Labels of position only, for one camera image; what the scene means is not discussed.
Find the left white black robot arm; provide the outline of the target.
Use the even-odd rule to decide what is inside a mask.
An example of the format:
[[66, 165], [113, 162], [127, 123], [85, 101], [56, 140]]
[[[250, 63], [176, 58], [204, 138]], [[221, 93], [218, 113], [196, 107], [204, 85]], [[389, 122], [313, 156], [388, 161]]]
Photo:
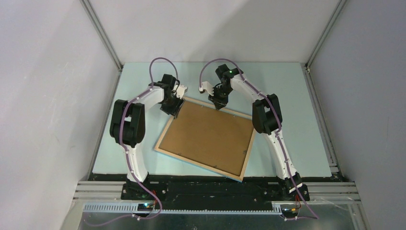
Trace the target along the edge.
[[142, 148], [146, 134], [146, 111], [160, 105], [161, 111], [177, 118], [185, 99], [187, 86], [176, 77], [164, 74], [162, 80], [152, 82], [140, 95], [130, 101], [116, 100], [113, 104], [109, 133], [124, 149], [130, 181], [137, 182], [133, 194], [139, 199], [151, 195], [151, 186], [144, 182], [148, 176]]

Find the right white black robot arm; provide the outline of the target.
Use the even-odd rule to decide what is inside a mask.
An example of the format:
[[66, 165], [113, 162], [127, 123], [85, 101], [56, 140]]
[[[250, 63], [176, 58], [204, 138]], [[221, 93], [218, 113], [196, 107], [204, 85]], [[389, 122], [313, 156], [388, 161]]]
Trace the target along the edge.
[[208, 93], [208, 99], [216, 110], [226, 107], [232, 91], [239, 92], [252, 102], [252, 124], [256, 132], [266, 139], [277, 164], [279, 196], [284, 200], [293, 199], [302, 178], [294, 167], [282, 135], [282, 113], [279, 99], [275, 94], [266, 95], [258, 90], [238, 68], [230, 69], [226, 64], [215, 70], [220, 82], [213, 86], [199, 77], [199, 92]]

